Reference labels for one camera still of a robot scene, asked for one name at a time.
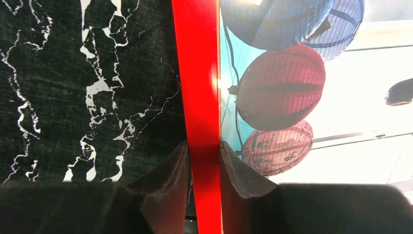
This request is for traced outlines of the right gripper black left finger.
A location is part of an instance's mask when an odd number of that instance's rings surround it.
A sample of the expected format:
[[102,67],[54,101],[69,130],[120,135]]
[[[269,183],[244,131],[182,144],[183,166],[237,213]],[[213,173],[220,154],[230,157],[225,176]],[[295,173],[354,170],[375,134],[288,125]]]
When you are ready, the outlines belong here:
[[3,234],[181,234],[189,162],[182,141],[157,167],[119,182],[17,182],[0,189]]

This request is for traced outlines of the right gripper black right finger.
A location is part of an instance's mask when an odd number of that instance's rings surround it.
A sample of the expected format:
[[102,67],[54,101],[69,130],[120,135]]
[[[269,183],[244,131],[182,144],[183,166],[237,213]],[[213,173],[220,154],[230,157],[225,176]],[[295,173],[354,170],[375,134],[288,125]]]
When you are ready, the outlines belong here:
[[410,234],[413,211],[388,185],[281,184],[220,144],[226,234]]

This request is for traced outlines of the red picture frame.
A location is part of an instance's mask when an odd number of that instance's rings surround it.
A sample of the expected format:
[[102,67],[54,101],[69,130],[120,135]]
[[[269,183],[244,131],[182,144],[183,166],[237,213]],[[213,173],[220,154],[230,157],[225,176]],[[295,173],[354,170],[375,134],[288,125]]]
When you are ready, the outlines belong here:
[[172,9],[198,230],[219,234],[218,5],[214,0],[174,0]]

